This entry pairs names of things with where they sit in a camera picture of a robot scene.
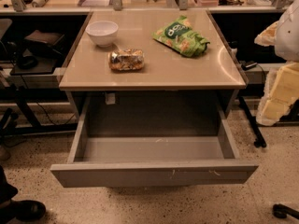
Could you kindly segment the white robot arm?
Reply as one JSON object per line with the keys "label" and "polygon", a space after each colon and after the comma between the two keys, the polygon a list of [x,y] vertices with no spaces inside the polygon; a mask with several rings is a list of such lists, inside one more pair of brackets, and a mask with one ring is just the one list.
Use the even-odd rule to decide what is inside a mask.
{"label": "white robot arm", "polygon": [[254,39],[260,46],[273,46],[275,54],[286,64],[271,69],[264,85],[256,121],[272,126],[286,115],[299,99],[299,0]]}

